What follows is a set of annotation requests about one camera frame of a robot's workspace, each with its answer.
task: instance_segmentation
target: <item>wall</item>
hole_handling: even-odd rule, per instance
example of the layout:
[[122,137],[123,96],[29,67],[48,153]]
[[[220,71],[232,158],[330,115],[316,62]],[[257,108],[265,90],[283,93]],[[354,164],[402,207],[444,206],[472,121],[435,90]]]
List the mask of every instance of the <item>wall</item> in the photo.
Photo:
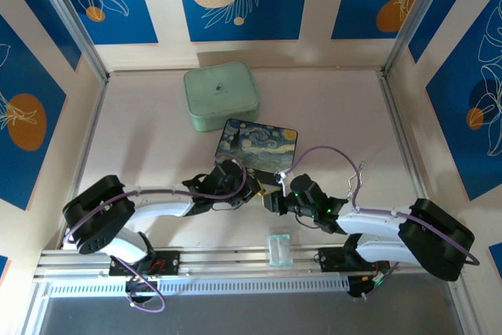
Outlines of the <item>wall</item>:
[[114,70],[377,66],[413,0],[72,0]]
[[[459,56],[458,49],[452,53],[457,45],[459,49],[473,42],[479,45],[485,33],[494,35],[484,26],[491,10],[495,9],[495,6],[486,7],[489,2],[493,4],[490,0],[457,0],[417,63],[412,54],[406,52],[390,82],[421,157],[431,197],[475,233],[471,251],[479,258],[481,266],[467,266],[464,276],[482,333],[496,334],[502,326],[502,282],[488,247],[502,242],[502,186],[496,181],[497,177],[502,177],[501,161],[499,155],[487,154],[495,151],[495,145],[490,147],[487,137],[491,130],[489,119],[483,124],[473,123],[475,118],[471,116],[475,112],[469,110],[472,105],[468,96],[468,90],[477,82],[473,78],[483,79],[480,68],[486,62],[482,53],[478,56],[478,48],[464,50],[460,55],[465,58],[452,62]],[[485,7],[488,13],[482,13]],[[471,27],[480,14],[481,23]],[[492,59],[492,63],[500,63],[497,59]],[[454,119],[459,122],[452,128],[450,121]],[[455,141],[455,136],[460,134],[467,136]],[[482,153],[479,152],[481,147],[484,148]],[[463,159],[470,162],[468,173],[462,170]],[[485,185],[482,191],[476,186],[480,182]]]
[[[12,104],[13,100],[7,95],[8,92],[29,86],[34,91],[48,90],[49,81],[56,83],[55,93],[62,98],[57,105],[62,108],[54,109],[56,104],[50,98],[44,103],[47,132],[45,137],[42,135],[42,146],[46,147],[46,152],[44,150],[45,154],[42,154],[39,173],[40,166],[32,172],[33,166],[29,163],[31,154],[35,153],[29,151],[30,146],[25,144],[26,140],[30,140],[29,137],[19,139],[15,136],[22,125],[30,123],[17,118],[16,125],[13,126],[10,119],[5,128],[0,130],[0,180],[3,183],[0,198],[8,198],[0,199],[0,255],[9,258],[0,285],[3,303],[0,333],[11,333],[22,319],[40,252],[46,247],[54,247],[55,237],[60,229],[61,210],[74,188],[82,149],[102,84],[85,59],[80,59],[75,66],[71,63],[73,60],[68,59],[64,53],[67,51],[65,45],[56,45],[24,0],[0,0],[0,16],[2,22],[5,19],[21,39],[17,46],[10,48],[11,53],[0,68],[0,89],[7,100]],[[6,30],[2,29],[0,40],[8,37]],[[22,51],[23,59],[18,59],[19,51]],[[16,67],[17,73],[7,77],[7,70],[12,70],[13,67]],[[34,72],[38,74],[32,75],[33,82],[26,82],[26,75]],[[35,117],[41,113],[43,109],[39,108]],[[52,138],[49,135],[51,116],[55,117]],[[36,119],[37,125],[41,125],[40,118]],[[12,169],[6,168],[9,161],[16,161]],[[27,198],[27,203],[8,196],[5,183],[24,180],[33,174],[36,179],[33,191],[24,188],[18,190]]]

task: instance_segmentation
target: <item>green box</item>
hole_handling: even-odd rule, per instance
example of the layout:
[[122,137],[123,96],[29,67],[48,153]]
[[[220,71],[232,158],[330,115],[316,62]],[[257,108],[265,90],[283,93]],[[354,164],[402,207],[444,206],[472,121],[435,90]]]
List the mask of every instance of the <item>green box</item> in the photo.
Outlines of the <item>green box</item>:
[[197,131],[223,129],[229,118],[254,122],[260,97],[247,64],[234,62],[189,71],[184,77],[188,110]]

